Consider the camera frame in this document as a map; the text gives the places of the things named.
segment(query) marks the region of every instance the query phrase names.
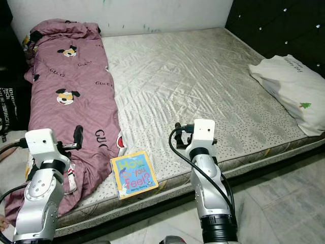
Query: black headboard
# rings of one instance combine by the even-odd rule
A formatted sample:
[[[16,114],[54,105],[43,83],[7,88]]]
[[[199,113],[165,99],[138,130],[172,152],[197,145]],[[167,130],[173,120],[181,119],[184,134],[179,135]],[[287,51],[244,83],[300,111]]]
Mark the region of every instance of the black headboard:
[[[291,54],[325,78],[325,0],[234,0],[226,28],[264,57]]]

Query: children's book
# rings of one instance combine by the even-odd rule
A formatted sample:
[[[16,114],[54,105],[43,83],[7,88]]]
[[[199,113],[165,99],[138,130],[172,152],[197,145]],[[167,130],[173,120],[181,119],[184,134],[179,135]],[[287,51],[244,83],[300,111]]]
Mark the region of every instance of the children's book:
[[[145,151],[111,159],[118,198],[124,199],[158,187]]]

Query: bed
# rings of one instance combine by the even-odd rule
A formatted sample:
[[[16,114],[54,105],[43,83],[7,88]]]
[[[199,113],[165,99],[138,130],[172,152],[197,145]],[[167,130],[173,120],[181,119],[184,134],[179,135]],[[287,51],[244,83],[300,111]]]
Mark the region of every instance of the bed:
[[[248,72],[263,57],[225,28],[102,38],[115,84],[126,154],[147,151],[159,188],[119,201],[110,174],[59,219],[68,235],[192,191],[191,168],[168,147],[175,122],[216,121],[215,155],[226,177],[325,143],[307,137]]]

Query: white pillow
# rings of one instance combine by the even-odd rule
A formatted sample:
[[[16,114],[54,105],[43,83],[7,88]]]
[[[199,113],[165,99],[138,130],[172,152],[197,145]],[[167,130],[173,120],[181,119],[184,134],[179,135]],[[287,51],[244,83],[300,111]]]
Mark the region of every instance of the white pillow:
[[[249,71],[294,117],[308,136],[325,131],[325,80],[293,56],[263,59]]]

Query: pink duvet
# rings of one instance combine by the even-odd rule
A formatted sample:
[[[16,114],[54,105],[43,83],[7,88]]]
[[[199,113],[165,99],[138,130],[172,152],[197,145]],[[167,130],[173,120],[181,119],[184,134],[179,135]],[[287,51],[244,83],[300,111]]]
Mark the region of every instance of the pink duvet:
[[[77,189],[63,198],[63,215],[111,173],[110,159],[123,149],[114,83],[97,24],[47,20],[31,30],[30,38],[25,74],[33,84],[29,130],[51,128],[58,141],[68,144],[75,127],[83,127],[82,149],[71,151]],[[64,188],[69,188],[67,173]],[[22,201],[23,190],[6,199],[12,222]]]

